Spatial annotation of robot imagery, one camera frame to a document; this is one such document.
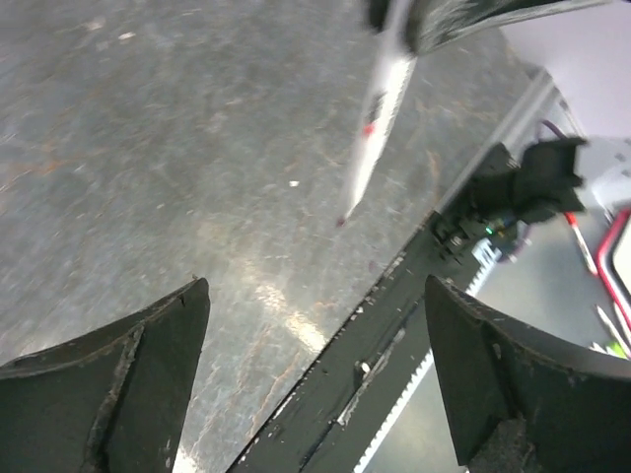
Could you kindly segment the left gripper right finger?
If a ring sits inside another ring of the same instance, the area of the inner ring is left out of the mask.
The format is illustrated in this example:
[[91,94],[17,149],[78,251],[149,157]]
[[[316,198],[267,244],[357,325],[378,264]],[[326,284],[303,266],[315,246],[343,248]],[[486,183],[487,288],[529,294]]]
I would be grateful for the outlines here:
[[630,364],[430,276],[425,310],[457,462],[471,472],[627,472]]

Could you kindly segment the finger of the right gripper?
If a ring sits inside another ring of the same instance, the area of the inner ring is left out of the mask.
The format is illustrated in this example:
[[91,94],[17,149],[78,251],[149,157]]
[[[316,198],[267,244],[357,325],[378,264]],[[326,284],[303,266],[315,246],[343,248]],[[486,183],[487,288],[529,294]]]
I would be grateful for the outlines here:
[[411,55],[425,55],[443,45],[481,30],[603,6],[603,1],[439,0],[367,2],[367,24],[375,32],[386,29],[390,8],[402,7],[394,37]]

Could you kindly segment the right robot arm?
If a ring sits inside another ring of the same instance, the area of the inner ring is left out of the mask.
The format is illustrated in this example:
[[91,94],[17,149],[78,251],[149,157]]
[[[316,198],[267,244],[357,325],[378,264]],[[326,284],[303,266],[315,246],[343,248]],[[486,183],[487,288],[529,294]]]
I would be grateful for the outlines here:
[[[590,1],[369,1],[366,21],[380,34],[351,161],[340,193],[338,220],[364,197],[418,58],[462,37],[541,17],[592,7]],[[562,137],[528,147],[516,169],[466,184],[456,215],[489,223],[509,217],[539,223],[557,213],[611,208],[630,200],[630,162],[623,138]]]

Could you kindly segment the white marker with magenta cap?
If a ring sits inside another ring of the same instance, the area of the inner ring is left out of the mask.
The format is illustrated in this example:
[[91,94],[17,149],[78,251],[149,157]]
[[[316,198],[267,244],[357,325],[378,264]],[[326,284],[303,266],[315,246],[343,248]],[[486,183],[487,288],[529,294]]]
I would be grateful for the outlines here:
[[391,127],[416,64],[404,40],[411,1],[392,1],[369,88],[362,106],[359,130],[352,146],[341,188],[336,224],[343,226],[361,202],[375,166],[382,156]]

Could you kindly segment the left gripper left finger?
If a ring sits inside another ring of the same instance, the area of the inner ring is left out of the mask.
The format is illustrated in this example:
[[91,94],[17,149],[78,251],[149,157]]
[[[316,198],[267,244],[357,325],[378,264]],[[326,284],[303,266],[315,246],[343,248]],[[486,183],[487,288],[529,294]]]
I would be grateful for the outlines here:
[[207,280],[195,279],[3,365],[2,471],[172,471],[210,307]]

